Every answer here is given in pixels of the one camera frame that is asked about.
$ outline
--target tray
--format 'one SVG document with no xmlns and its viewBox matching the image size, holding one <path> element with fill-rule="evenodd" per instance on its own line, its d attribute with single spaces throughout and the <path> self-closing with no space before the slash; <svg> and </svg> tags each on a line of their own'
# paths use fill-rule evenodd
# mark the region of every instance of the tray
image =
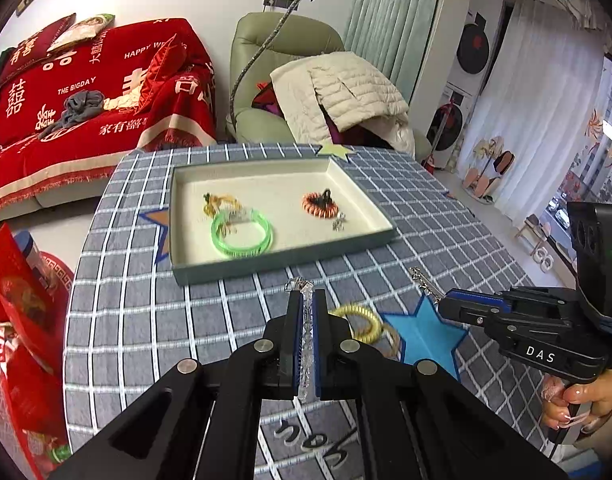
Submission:
<svg viewBox="0 0 612 480">
<path fill-rule="evenodd" d="M 307 192 L 330 189 L 345 214 L 342 231 L 331 219 L 306 213 Z M 228 258 L 214 248 L 211 222 L 203 211 L 205 193 L 232 195 L 259 210 L 273 226 L 268 251 Z M 332 158 L 246 160 L 176 166 L 170 198 L 170 259 L 179 285 L 211 282 L 278 269 L 386 244 L 395 228 L 382 209 Z M 260 240 L 255 224 L 238 224 L 228 242 L 247 246 Z"/>
</svg>

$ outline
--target wall socket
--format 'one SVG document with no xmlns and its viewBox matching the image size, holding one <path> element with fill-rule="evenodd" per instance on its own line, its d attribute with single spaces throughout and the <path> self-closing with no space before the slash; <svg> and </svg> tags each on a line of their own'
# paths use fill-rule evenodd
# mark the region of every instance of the wall socket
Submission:
<svg viewBox="0 0 612 480">
<path fill-rule="evenodd" d="M 264 7 L 280 7 L 282 9 L 288 9 L 291 3 L 292 0 L 263 0 Z"/>
</svg>

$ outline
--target bolt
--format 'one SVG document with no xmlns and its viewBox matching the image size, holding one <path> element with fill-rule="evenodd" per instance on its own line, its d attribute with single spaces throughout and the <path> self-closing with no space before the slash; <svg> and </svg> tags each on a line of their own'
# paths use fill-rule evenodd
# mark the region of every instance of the bolt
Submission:
<svg viewBox="0 0 612 480">
<path fill-rule="evenodd" d="M 354 339 L 344 339 L 339 344 L 339 348 L 342 349 L 342 351 L 346 352 L 347 354 L 352 354 L 353 352 L 358 351 L 359 342 L 355 341 Z"/>
<path fill-rule="evenodd" d="M 437 372 L 437 365 L 434 361 L 424 359 L 417 363 L 417 371 L 422 375 L 435 375 Z"/>
<path fill-rule="evenodd" d="M 182 374 L 191 374 L 197 369 L 197 362 L 194 359 L 182 359 L 177 363 L 177 370 Z"/>
<path fill-rule="evenodd" d="M 269 352 L 275 345 L 269 339 L 258 339 L 255 341 L 255 350 L 259 353 Z"/>
</svg>

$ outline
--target green curtain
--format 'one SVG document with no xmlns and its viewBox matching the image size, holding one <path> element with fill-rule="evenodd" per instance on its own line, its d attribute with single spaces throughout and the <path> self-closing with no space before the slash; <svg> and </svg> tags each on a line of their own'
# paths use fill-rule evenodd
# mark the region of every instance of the green curtain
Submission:
<svg viewBox="0 0 612 480">
<path fill-rule="evenodd" d="M 344 44 L 372 63 L 410 101 L 437 0 L 355 0 Z"/>
</svg>

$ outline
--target yellow hair scrunchie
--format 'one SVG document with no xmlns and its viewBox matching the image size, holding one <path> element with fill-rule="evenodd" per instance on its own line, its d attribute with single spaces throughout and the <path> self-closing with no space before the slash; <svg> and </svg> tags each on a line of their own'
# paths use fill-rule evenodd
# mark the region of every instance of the yellow hair scrunchie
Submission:
<svg viewBox="0 0 612 480">
<path fill-rule="evenodd" d="M 360 304 L 350 303 L 342 305 L 334 310 L 331 310 L 329 314 L 337 317 L 343 316 L 359 316 L 363 317 L 368 323 L 371 324 L 367 333 L 362 330 L 361 333 L 353 334 L 353 339 L 358 340 L 361 343 L 372 344 L 381 336 L 381 329 L 383 327 L 383 321 L 375 314 L 370 308 L 361 306 Z"/>
</svg>

